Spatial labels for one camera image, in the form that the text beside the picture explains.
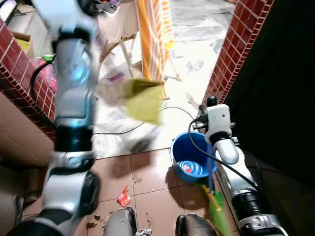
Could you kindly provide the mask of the grey right robot foot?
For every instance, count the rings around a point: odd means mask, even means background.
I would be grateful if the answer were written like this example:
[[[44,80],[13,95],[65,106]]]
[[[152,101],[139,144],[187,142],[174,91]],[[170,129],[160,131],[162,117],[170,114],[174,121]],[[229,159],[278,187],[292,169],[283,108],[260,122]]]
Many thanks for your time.
[[[176,218],[175,236],[218,236],[218,232],[197,214],[180,214]]]

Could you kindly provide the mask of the grey robot foot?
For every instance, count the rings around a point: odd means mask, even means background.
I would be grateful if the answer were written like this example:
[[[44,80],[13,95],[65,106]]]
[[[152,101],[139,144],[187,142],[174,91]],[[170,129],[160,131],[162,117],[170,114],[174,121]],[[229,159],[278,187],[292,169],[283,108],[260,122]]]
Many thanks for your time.
[[[218,236],[218,232],[197,214],[180,214],[176,218],[175,236]]]
[[[135,236],[137,228],[136,215],[132,207],[123,207],[110,215],[104,226],[103,236]]]

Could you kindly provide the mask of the cardboard box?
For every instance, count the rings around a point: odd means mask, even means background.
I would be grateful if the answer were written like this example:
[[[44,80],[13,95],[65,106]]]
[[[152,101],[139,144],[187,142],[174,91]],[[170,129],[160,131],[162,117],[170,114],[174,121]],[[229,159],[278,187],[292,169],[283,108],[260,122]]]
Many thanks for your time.
[[[27,56],[38,58],[53,54],[51,36],[33,6],[7,0],[6,4],[13,3],[14,8],[7,14],[6,24],[11,34],[18,40]]]

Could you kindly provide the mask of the green plastic cleaning tool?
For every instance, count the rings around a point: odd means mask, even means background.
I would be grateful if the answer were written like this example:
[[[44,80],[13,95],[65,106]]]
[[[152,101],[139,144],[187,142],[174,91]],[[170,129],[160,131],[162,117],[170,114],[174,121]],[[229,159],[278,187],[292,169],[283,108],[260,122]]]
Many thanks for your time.
[[[198,186],[202,189],[203,195],[207,198],[208,216],[207,220],[218,232],[218,236],[230,236],[230,225],[225,217],[226,206],[221,187],[215,182],[214,159],[209,153],[197,148],[202,155],[202,169],[207,171],[207,176],[198,180]]]

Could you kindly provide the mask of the purple wrapper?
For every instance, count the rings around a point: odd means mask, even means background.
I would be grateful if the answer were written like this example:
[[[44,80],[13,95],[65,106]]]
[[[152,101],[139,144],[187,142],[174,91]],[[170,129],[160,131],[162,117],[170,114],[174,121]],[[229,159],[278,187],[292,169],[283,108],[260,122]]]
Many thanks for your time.
[[[113,74],[113,76],[110,76],[107,78],[107,81],[116,81],[119,80],[121,78],[124,78],[125,74],[123,72],[117,72],[116,74]]]

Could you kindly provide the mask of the white plastic high chair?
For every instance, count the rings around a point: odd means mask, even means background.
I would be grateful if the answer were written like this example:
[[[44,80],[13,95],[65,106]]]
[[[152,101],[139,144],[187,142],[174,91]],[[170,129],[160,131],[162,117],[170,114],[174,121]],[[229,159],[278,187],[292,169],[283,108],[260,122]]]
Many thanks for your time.
[[[139,22],[135,0],[117,0],[114,13],[104,13],[97,18],[100,38],[104,46],[100,52],[99,65],[102,65],[112,50],[120,47],[125,58],[129,76],[136,77],[134,70],[133,47],[139,36]]]

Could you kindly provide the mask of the red snack wrapper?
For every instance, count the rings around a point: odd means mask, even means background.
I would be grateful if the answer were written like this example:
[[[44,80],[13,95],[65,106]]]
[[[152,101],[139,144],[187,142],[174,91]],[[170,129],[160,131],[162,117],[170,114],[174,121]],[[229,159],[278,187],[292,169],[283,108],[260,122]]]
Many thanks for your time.
[[[118,195],[117,202],[121,207],[128,207],[132,202],[132,198],[130,197],[128,191],[129,187],[125,186],[122,192]]]

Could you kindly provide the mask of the orange striped towel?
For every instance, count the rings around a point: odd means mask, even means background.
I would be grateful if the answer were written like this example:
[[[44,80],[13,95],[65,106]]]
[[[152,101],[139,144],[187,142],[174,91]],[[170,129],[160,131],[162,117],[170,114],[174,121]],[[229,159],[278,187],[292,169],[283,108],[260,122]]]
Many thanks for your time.
[[[134,0],[140,36],[142,79],[159,84],[167,98],[164,72],[174,46],[169,0]]]

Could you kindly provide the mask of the blue plastic bucket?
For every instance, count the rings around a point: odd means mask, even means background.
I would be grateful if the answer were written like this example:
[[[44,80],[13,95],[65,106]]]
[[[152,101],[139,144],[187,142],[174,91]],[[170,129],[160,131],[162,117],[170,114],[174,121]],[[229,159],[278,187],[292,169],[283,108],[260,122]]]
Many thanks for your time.
[[[175,175],[185,183],[207,178],[218,170],[216,162],[197,148],[214,155],[213,146],[205,141],[205,135],[200,132],[180,133],[171,142],[170,151],[175,164]]]

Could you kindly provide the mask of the grey left robot foot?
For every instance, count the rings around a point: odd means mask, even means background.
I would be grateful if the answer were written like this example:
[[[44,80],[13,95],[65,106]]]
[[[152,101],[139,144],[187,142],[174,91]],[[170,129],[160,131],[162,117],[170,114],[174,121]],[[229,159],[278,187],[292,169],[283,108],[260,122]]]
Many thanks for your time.
[[[103,236],[135,236],[137,228],[136,215],[132,207],[123,207],[110,215],[104,226]]]

